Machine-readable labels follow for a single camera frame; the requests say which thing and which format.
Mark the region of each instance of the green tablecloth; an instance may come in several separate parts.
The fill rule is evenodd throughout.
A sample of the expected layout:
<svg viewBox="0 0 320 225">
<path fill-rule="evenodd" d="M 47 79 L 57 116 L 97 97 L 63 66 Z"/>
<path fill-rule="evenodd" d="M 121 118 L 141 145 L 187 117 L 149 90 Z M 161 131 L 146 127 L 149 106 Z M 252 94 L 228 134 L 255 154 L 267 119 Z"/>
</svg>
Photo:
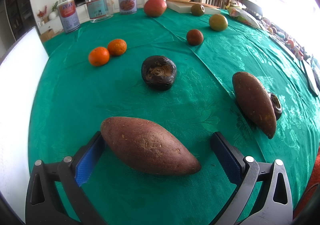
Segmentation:
<svg viewBox="0 0 320 225">
<path fill-rule="evenodd" d="M 257 161 L 282 159 L 296 205 L 319 146 L 319 99 L 308 91 L 296 63 L 267 33 L 226 17 L 228 28 L 215 32 L 208 26 L 209 15 L 167 9 L 161 17 L 149 18 L 138 10 L 84 23 L 46 42 L 50 57 L 30 120 L 30 170 L 37 159 L 48 163 L 73 155 L 107 117 L 139 117 L 169 130 L 199 159 L 202 170 L 184 177 L 149 175 L 130 169 L 107 150 L 82 188 L 109 224 L 208 224 L 235 188 L 209 147 L 215 131 Z M 187 44 L 190 29 L 202 31 L 200 46 Z M 127 42 L 126 53 L 92 67 L 89 52 L 116 38 Z M 165 55 L 176 63 L 177 78 L 170 90 L 154 91 L 143 82 L 141 64 L 151 55 Z M 231 77 L 237 71 L 252 73 L 278 95 L 283 114 L 272 140 L 249 126 L 235 105 Z M 61 185 L 58 188 L 75 218 Z"/>
</svg>

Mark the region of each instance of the green plant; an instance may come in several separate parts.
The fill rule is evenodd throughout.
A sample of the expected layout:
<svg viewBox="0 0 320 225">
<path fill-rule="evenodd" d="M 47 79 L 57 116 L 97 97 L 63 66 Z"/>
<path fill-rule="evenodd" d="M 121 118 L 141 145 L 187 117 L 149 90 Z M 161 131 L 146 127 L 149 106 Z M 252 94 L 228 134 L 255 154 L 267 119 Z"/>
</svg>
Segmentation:
<svg viewBox="0 0 320 225">
<path fill-rule="evenodd" d="M 64 0 L 57 0 L 57 1 L 53 4 L 51 10 L 52 10 L 52 11 L 56 11 L 58 4 L 60 4 L 60 3 L 62 3 L 62 2 L 64 2 Z"/>
</svg>

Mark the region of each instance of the plastic bag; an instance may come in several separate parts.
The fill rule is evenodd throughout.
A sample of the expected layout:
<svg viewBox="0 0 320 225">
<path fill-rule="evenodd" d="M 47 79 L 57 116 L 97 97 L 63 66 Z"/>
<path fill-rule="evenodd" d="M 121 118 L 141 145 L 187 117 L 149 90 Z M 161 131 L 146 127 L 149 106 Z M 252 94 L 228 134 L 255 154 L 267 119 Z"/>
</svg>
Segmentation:
<svg viewBox="0 0 320 225">
<path fill-rule="evenodd" d="M 254 28 L 261 28 L 258 21 L 252 15 L 242 9 L 230 7 L 228 8 L 228 13 L 230 17 L 236 18 L 237 21 Z"/>
</svg>

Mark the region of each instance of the dark wrinkled fruit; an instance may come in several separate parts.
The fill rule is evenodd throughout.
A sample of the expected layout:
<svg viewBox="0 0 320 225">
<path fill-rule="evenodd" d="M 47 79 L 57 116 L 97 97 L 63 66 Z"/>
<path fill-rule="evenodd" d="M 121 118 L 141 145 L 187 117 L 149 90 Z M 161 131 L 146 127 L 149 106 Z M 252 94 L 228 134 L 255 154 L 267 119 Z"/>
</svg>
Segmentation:
<svg viewBox="0 0 320 225">
<path fill-rule="evenodd" d="M 198 29 L 191 29 L 187 33 L 187 41 L 192 46 L 200 45 L 203 42 L 203 35 Z"/>
<path fill-rule="evenodd" d="M 201 4 L 194 4 L 191 7 L 191 13 L 195 16 L 202 16 L 204 14 L 204 6 Z"/>
<path fill-rule="evenodd" d="M 276 116 L 268 92 L 262 83 L 248 72 L 236 72 L 232 76 L 236 100 L 244 114 L 252 120 L 268 138 L 276 133 Z"/>
<path fill-rule="evenodd" d="M 100 131 L 114 154 L 138 171 L 185 175 L 201 169 L 199 161 L 174 135 L 150 120 L 109 117 L 101 123 Z"/>
<path fill-rule="evenodd" d="M 177 67 L 173 61 L 162 55 L 153 55 L 143 61 L 141 76 L 144 82 L 156 90 L 168 90 L 177 75 Z"/>
<path fill-rule="evenodd" d="M 272 107 L 273 107 L 273 110 L 275 112 L 276 120 L 278 120 L 278 119 L 280 119 L 281 114 L 282 114 L 281 104 L 279 102 L 278 97 L 275 94 L 268 93 L 268 95 L 270 97 L 270 100 L 271 100 L 271 103 L 272 103 Z"/>
</svg>

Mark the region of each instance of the red-skinned sweet potato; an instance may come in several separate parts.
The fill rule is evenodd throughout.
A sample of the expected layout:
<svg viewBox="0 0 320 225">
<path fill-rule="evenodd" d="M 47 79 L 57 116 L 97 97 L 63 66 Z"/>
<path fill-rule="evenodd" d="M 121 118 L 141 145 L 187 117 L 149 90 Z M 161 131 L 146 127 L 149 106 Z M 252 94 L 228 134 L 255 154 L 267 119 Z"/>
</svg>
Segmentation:
<svg viewBox="0 0 320 225">
<path fill-rule="evenodd" d="M 162 174 L 194 174 L 199 161 L 169 131 L 152 121 L 132 117 L 109 117 L 100 126 L 111 150 L 138 171 Z"/>
<path fill-rule="evenodd" d="M 252 74 L 236 72 L 232 77 L 236 100 L 244 114 L 252 120 L 268 138 L 276 132 L 276 116 L 268 92 Z"/>
</svg>

